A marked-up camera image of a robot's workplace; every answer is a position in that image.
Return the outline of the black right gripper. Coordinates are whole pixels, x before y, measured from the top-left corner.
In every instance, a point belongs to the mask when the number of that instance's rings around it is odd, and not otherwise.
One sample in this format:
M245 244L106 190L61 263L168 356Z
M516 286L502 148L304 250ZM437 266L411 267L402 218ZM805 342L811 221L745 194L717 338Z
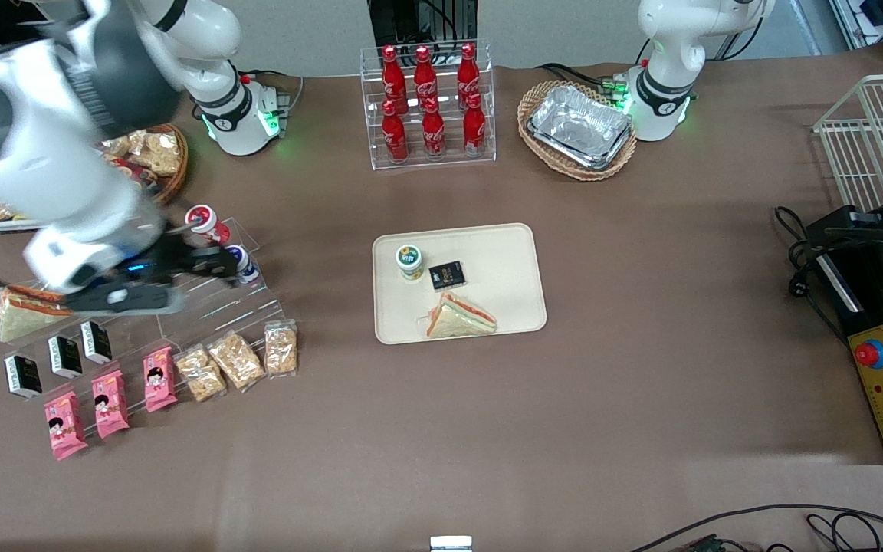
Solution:
M192 247L179 233L162 234L146 251L120 263L120 283L129 288L165 288L176 276L216 278L231 287L241 286L238 259L225 247Z

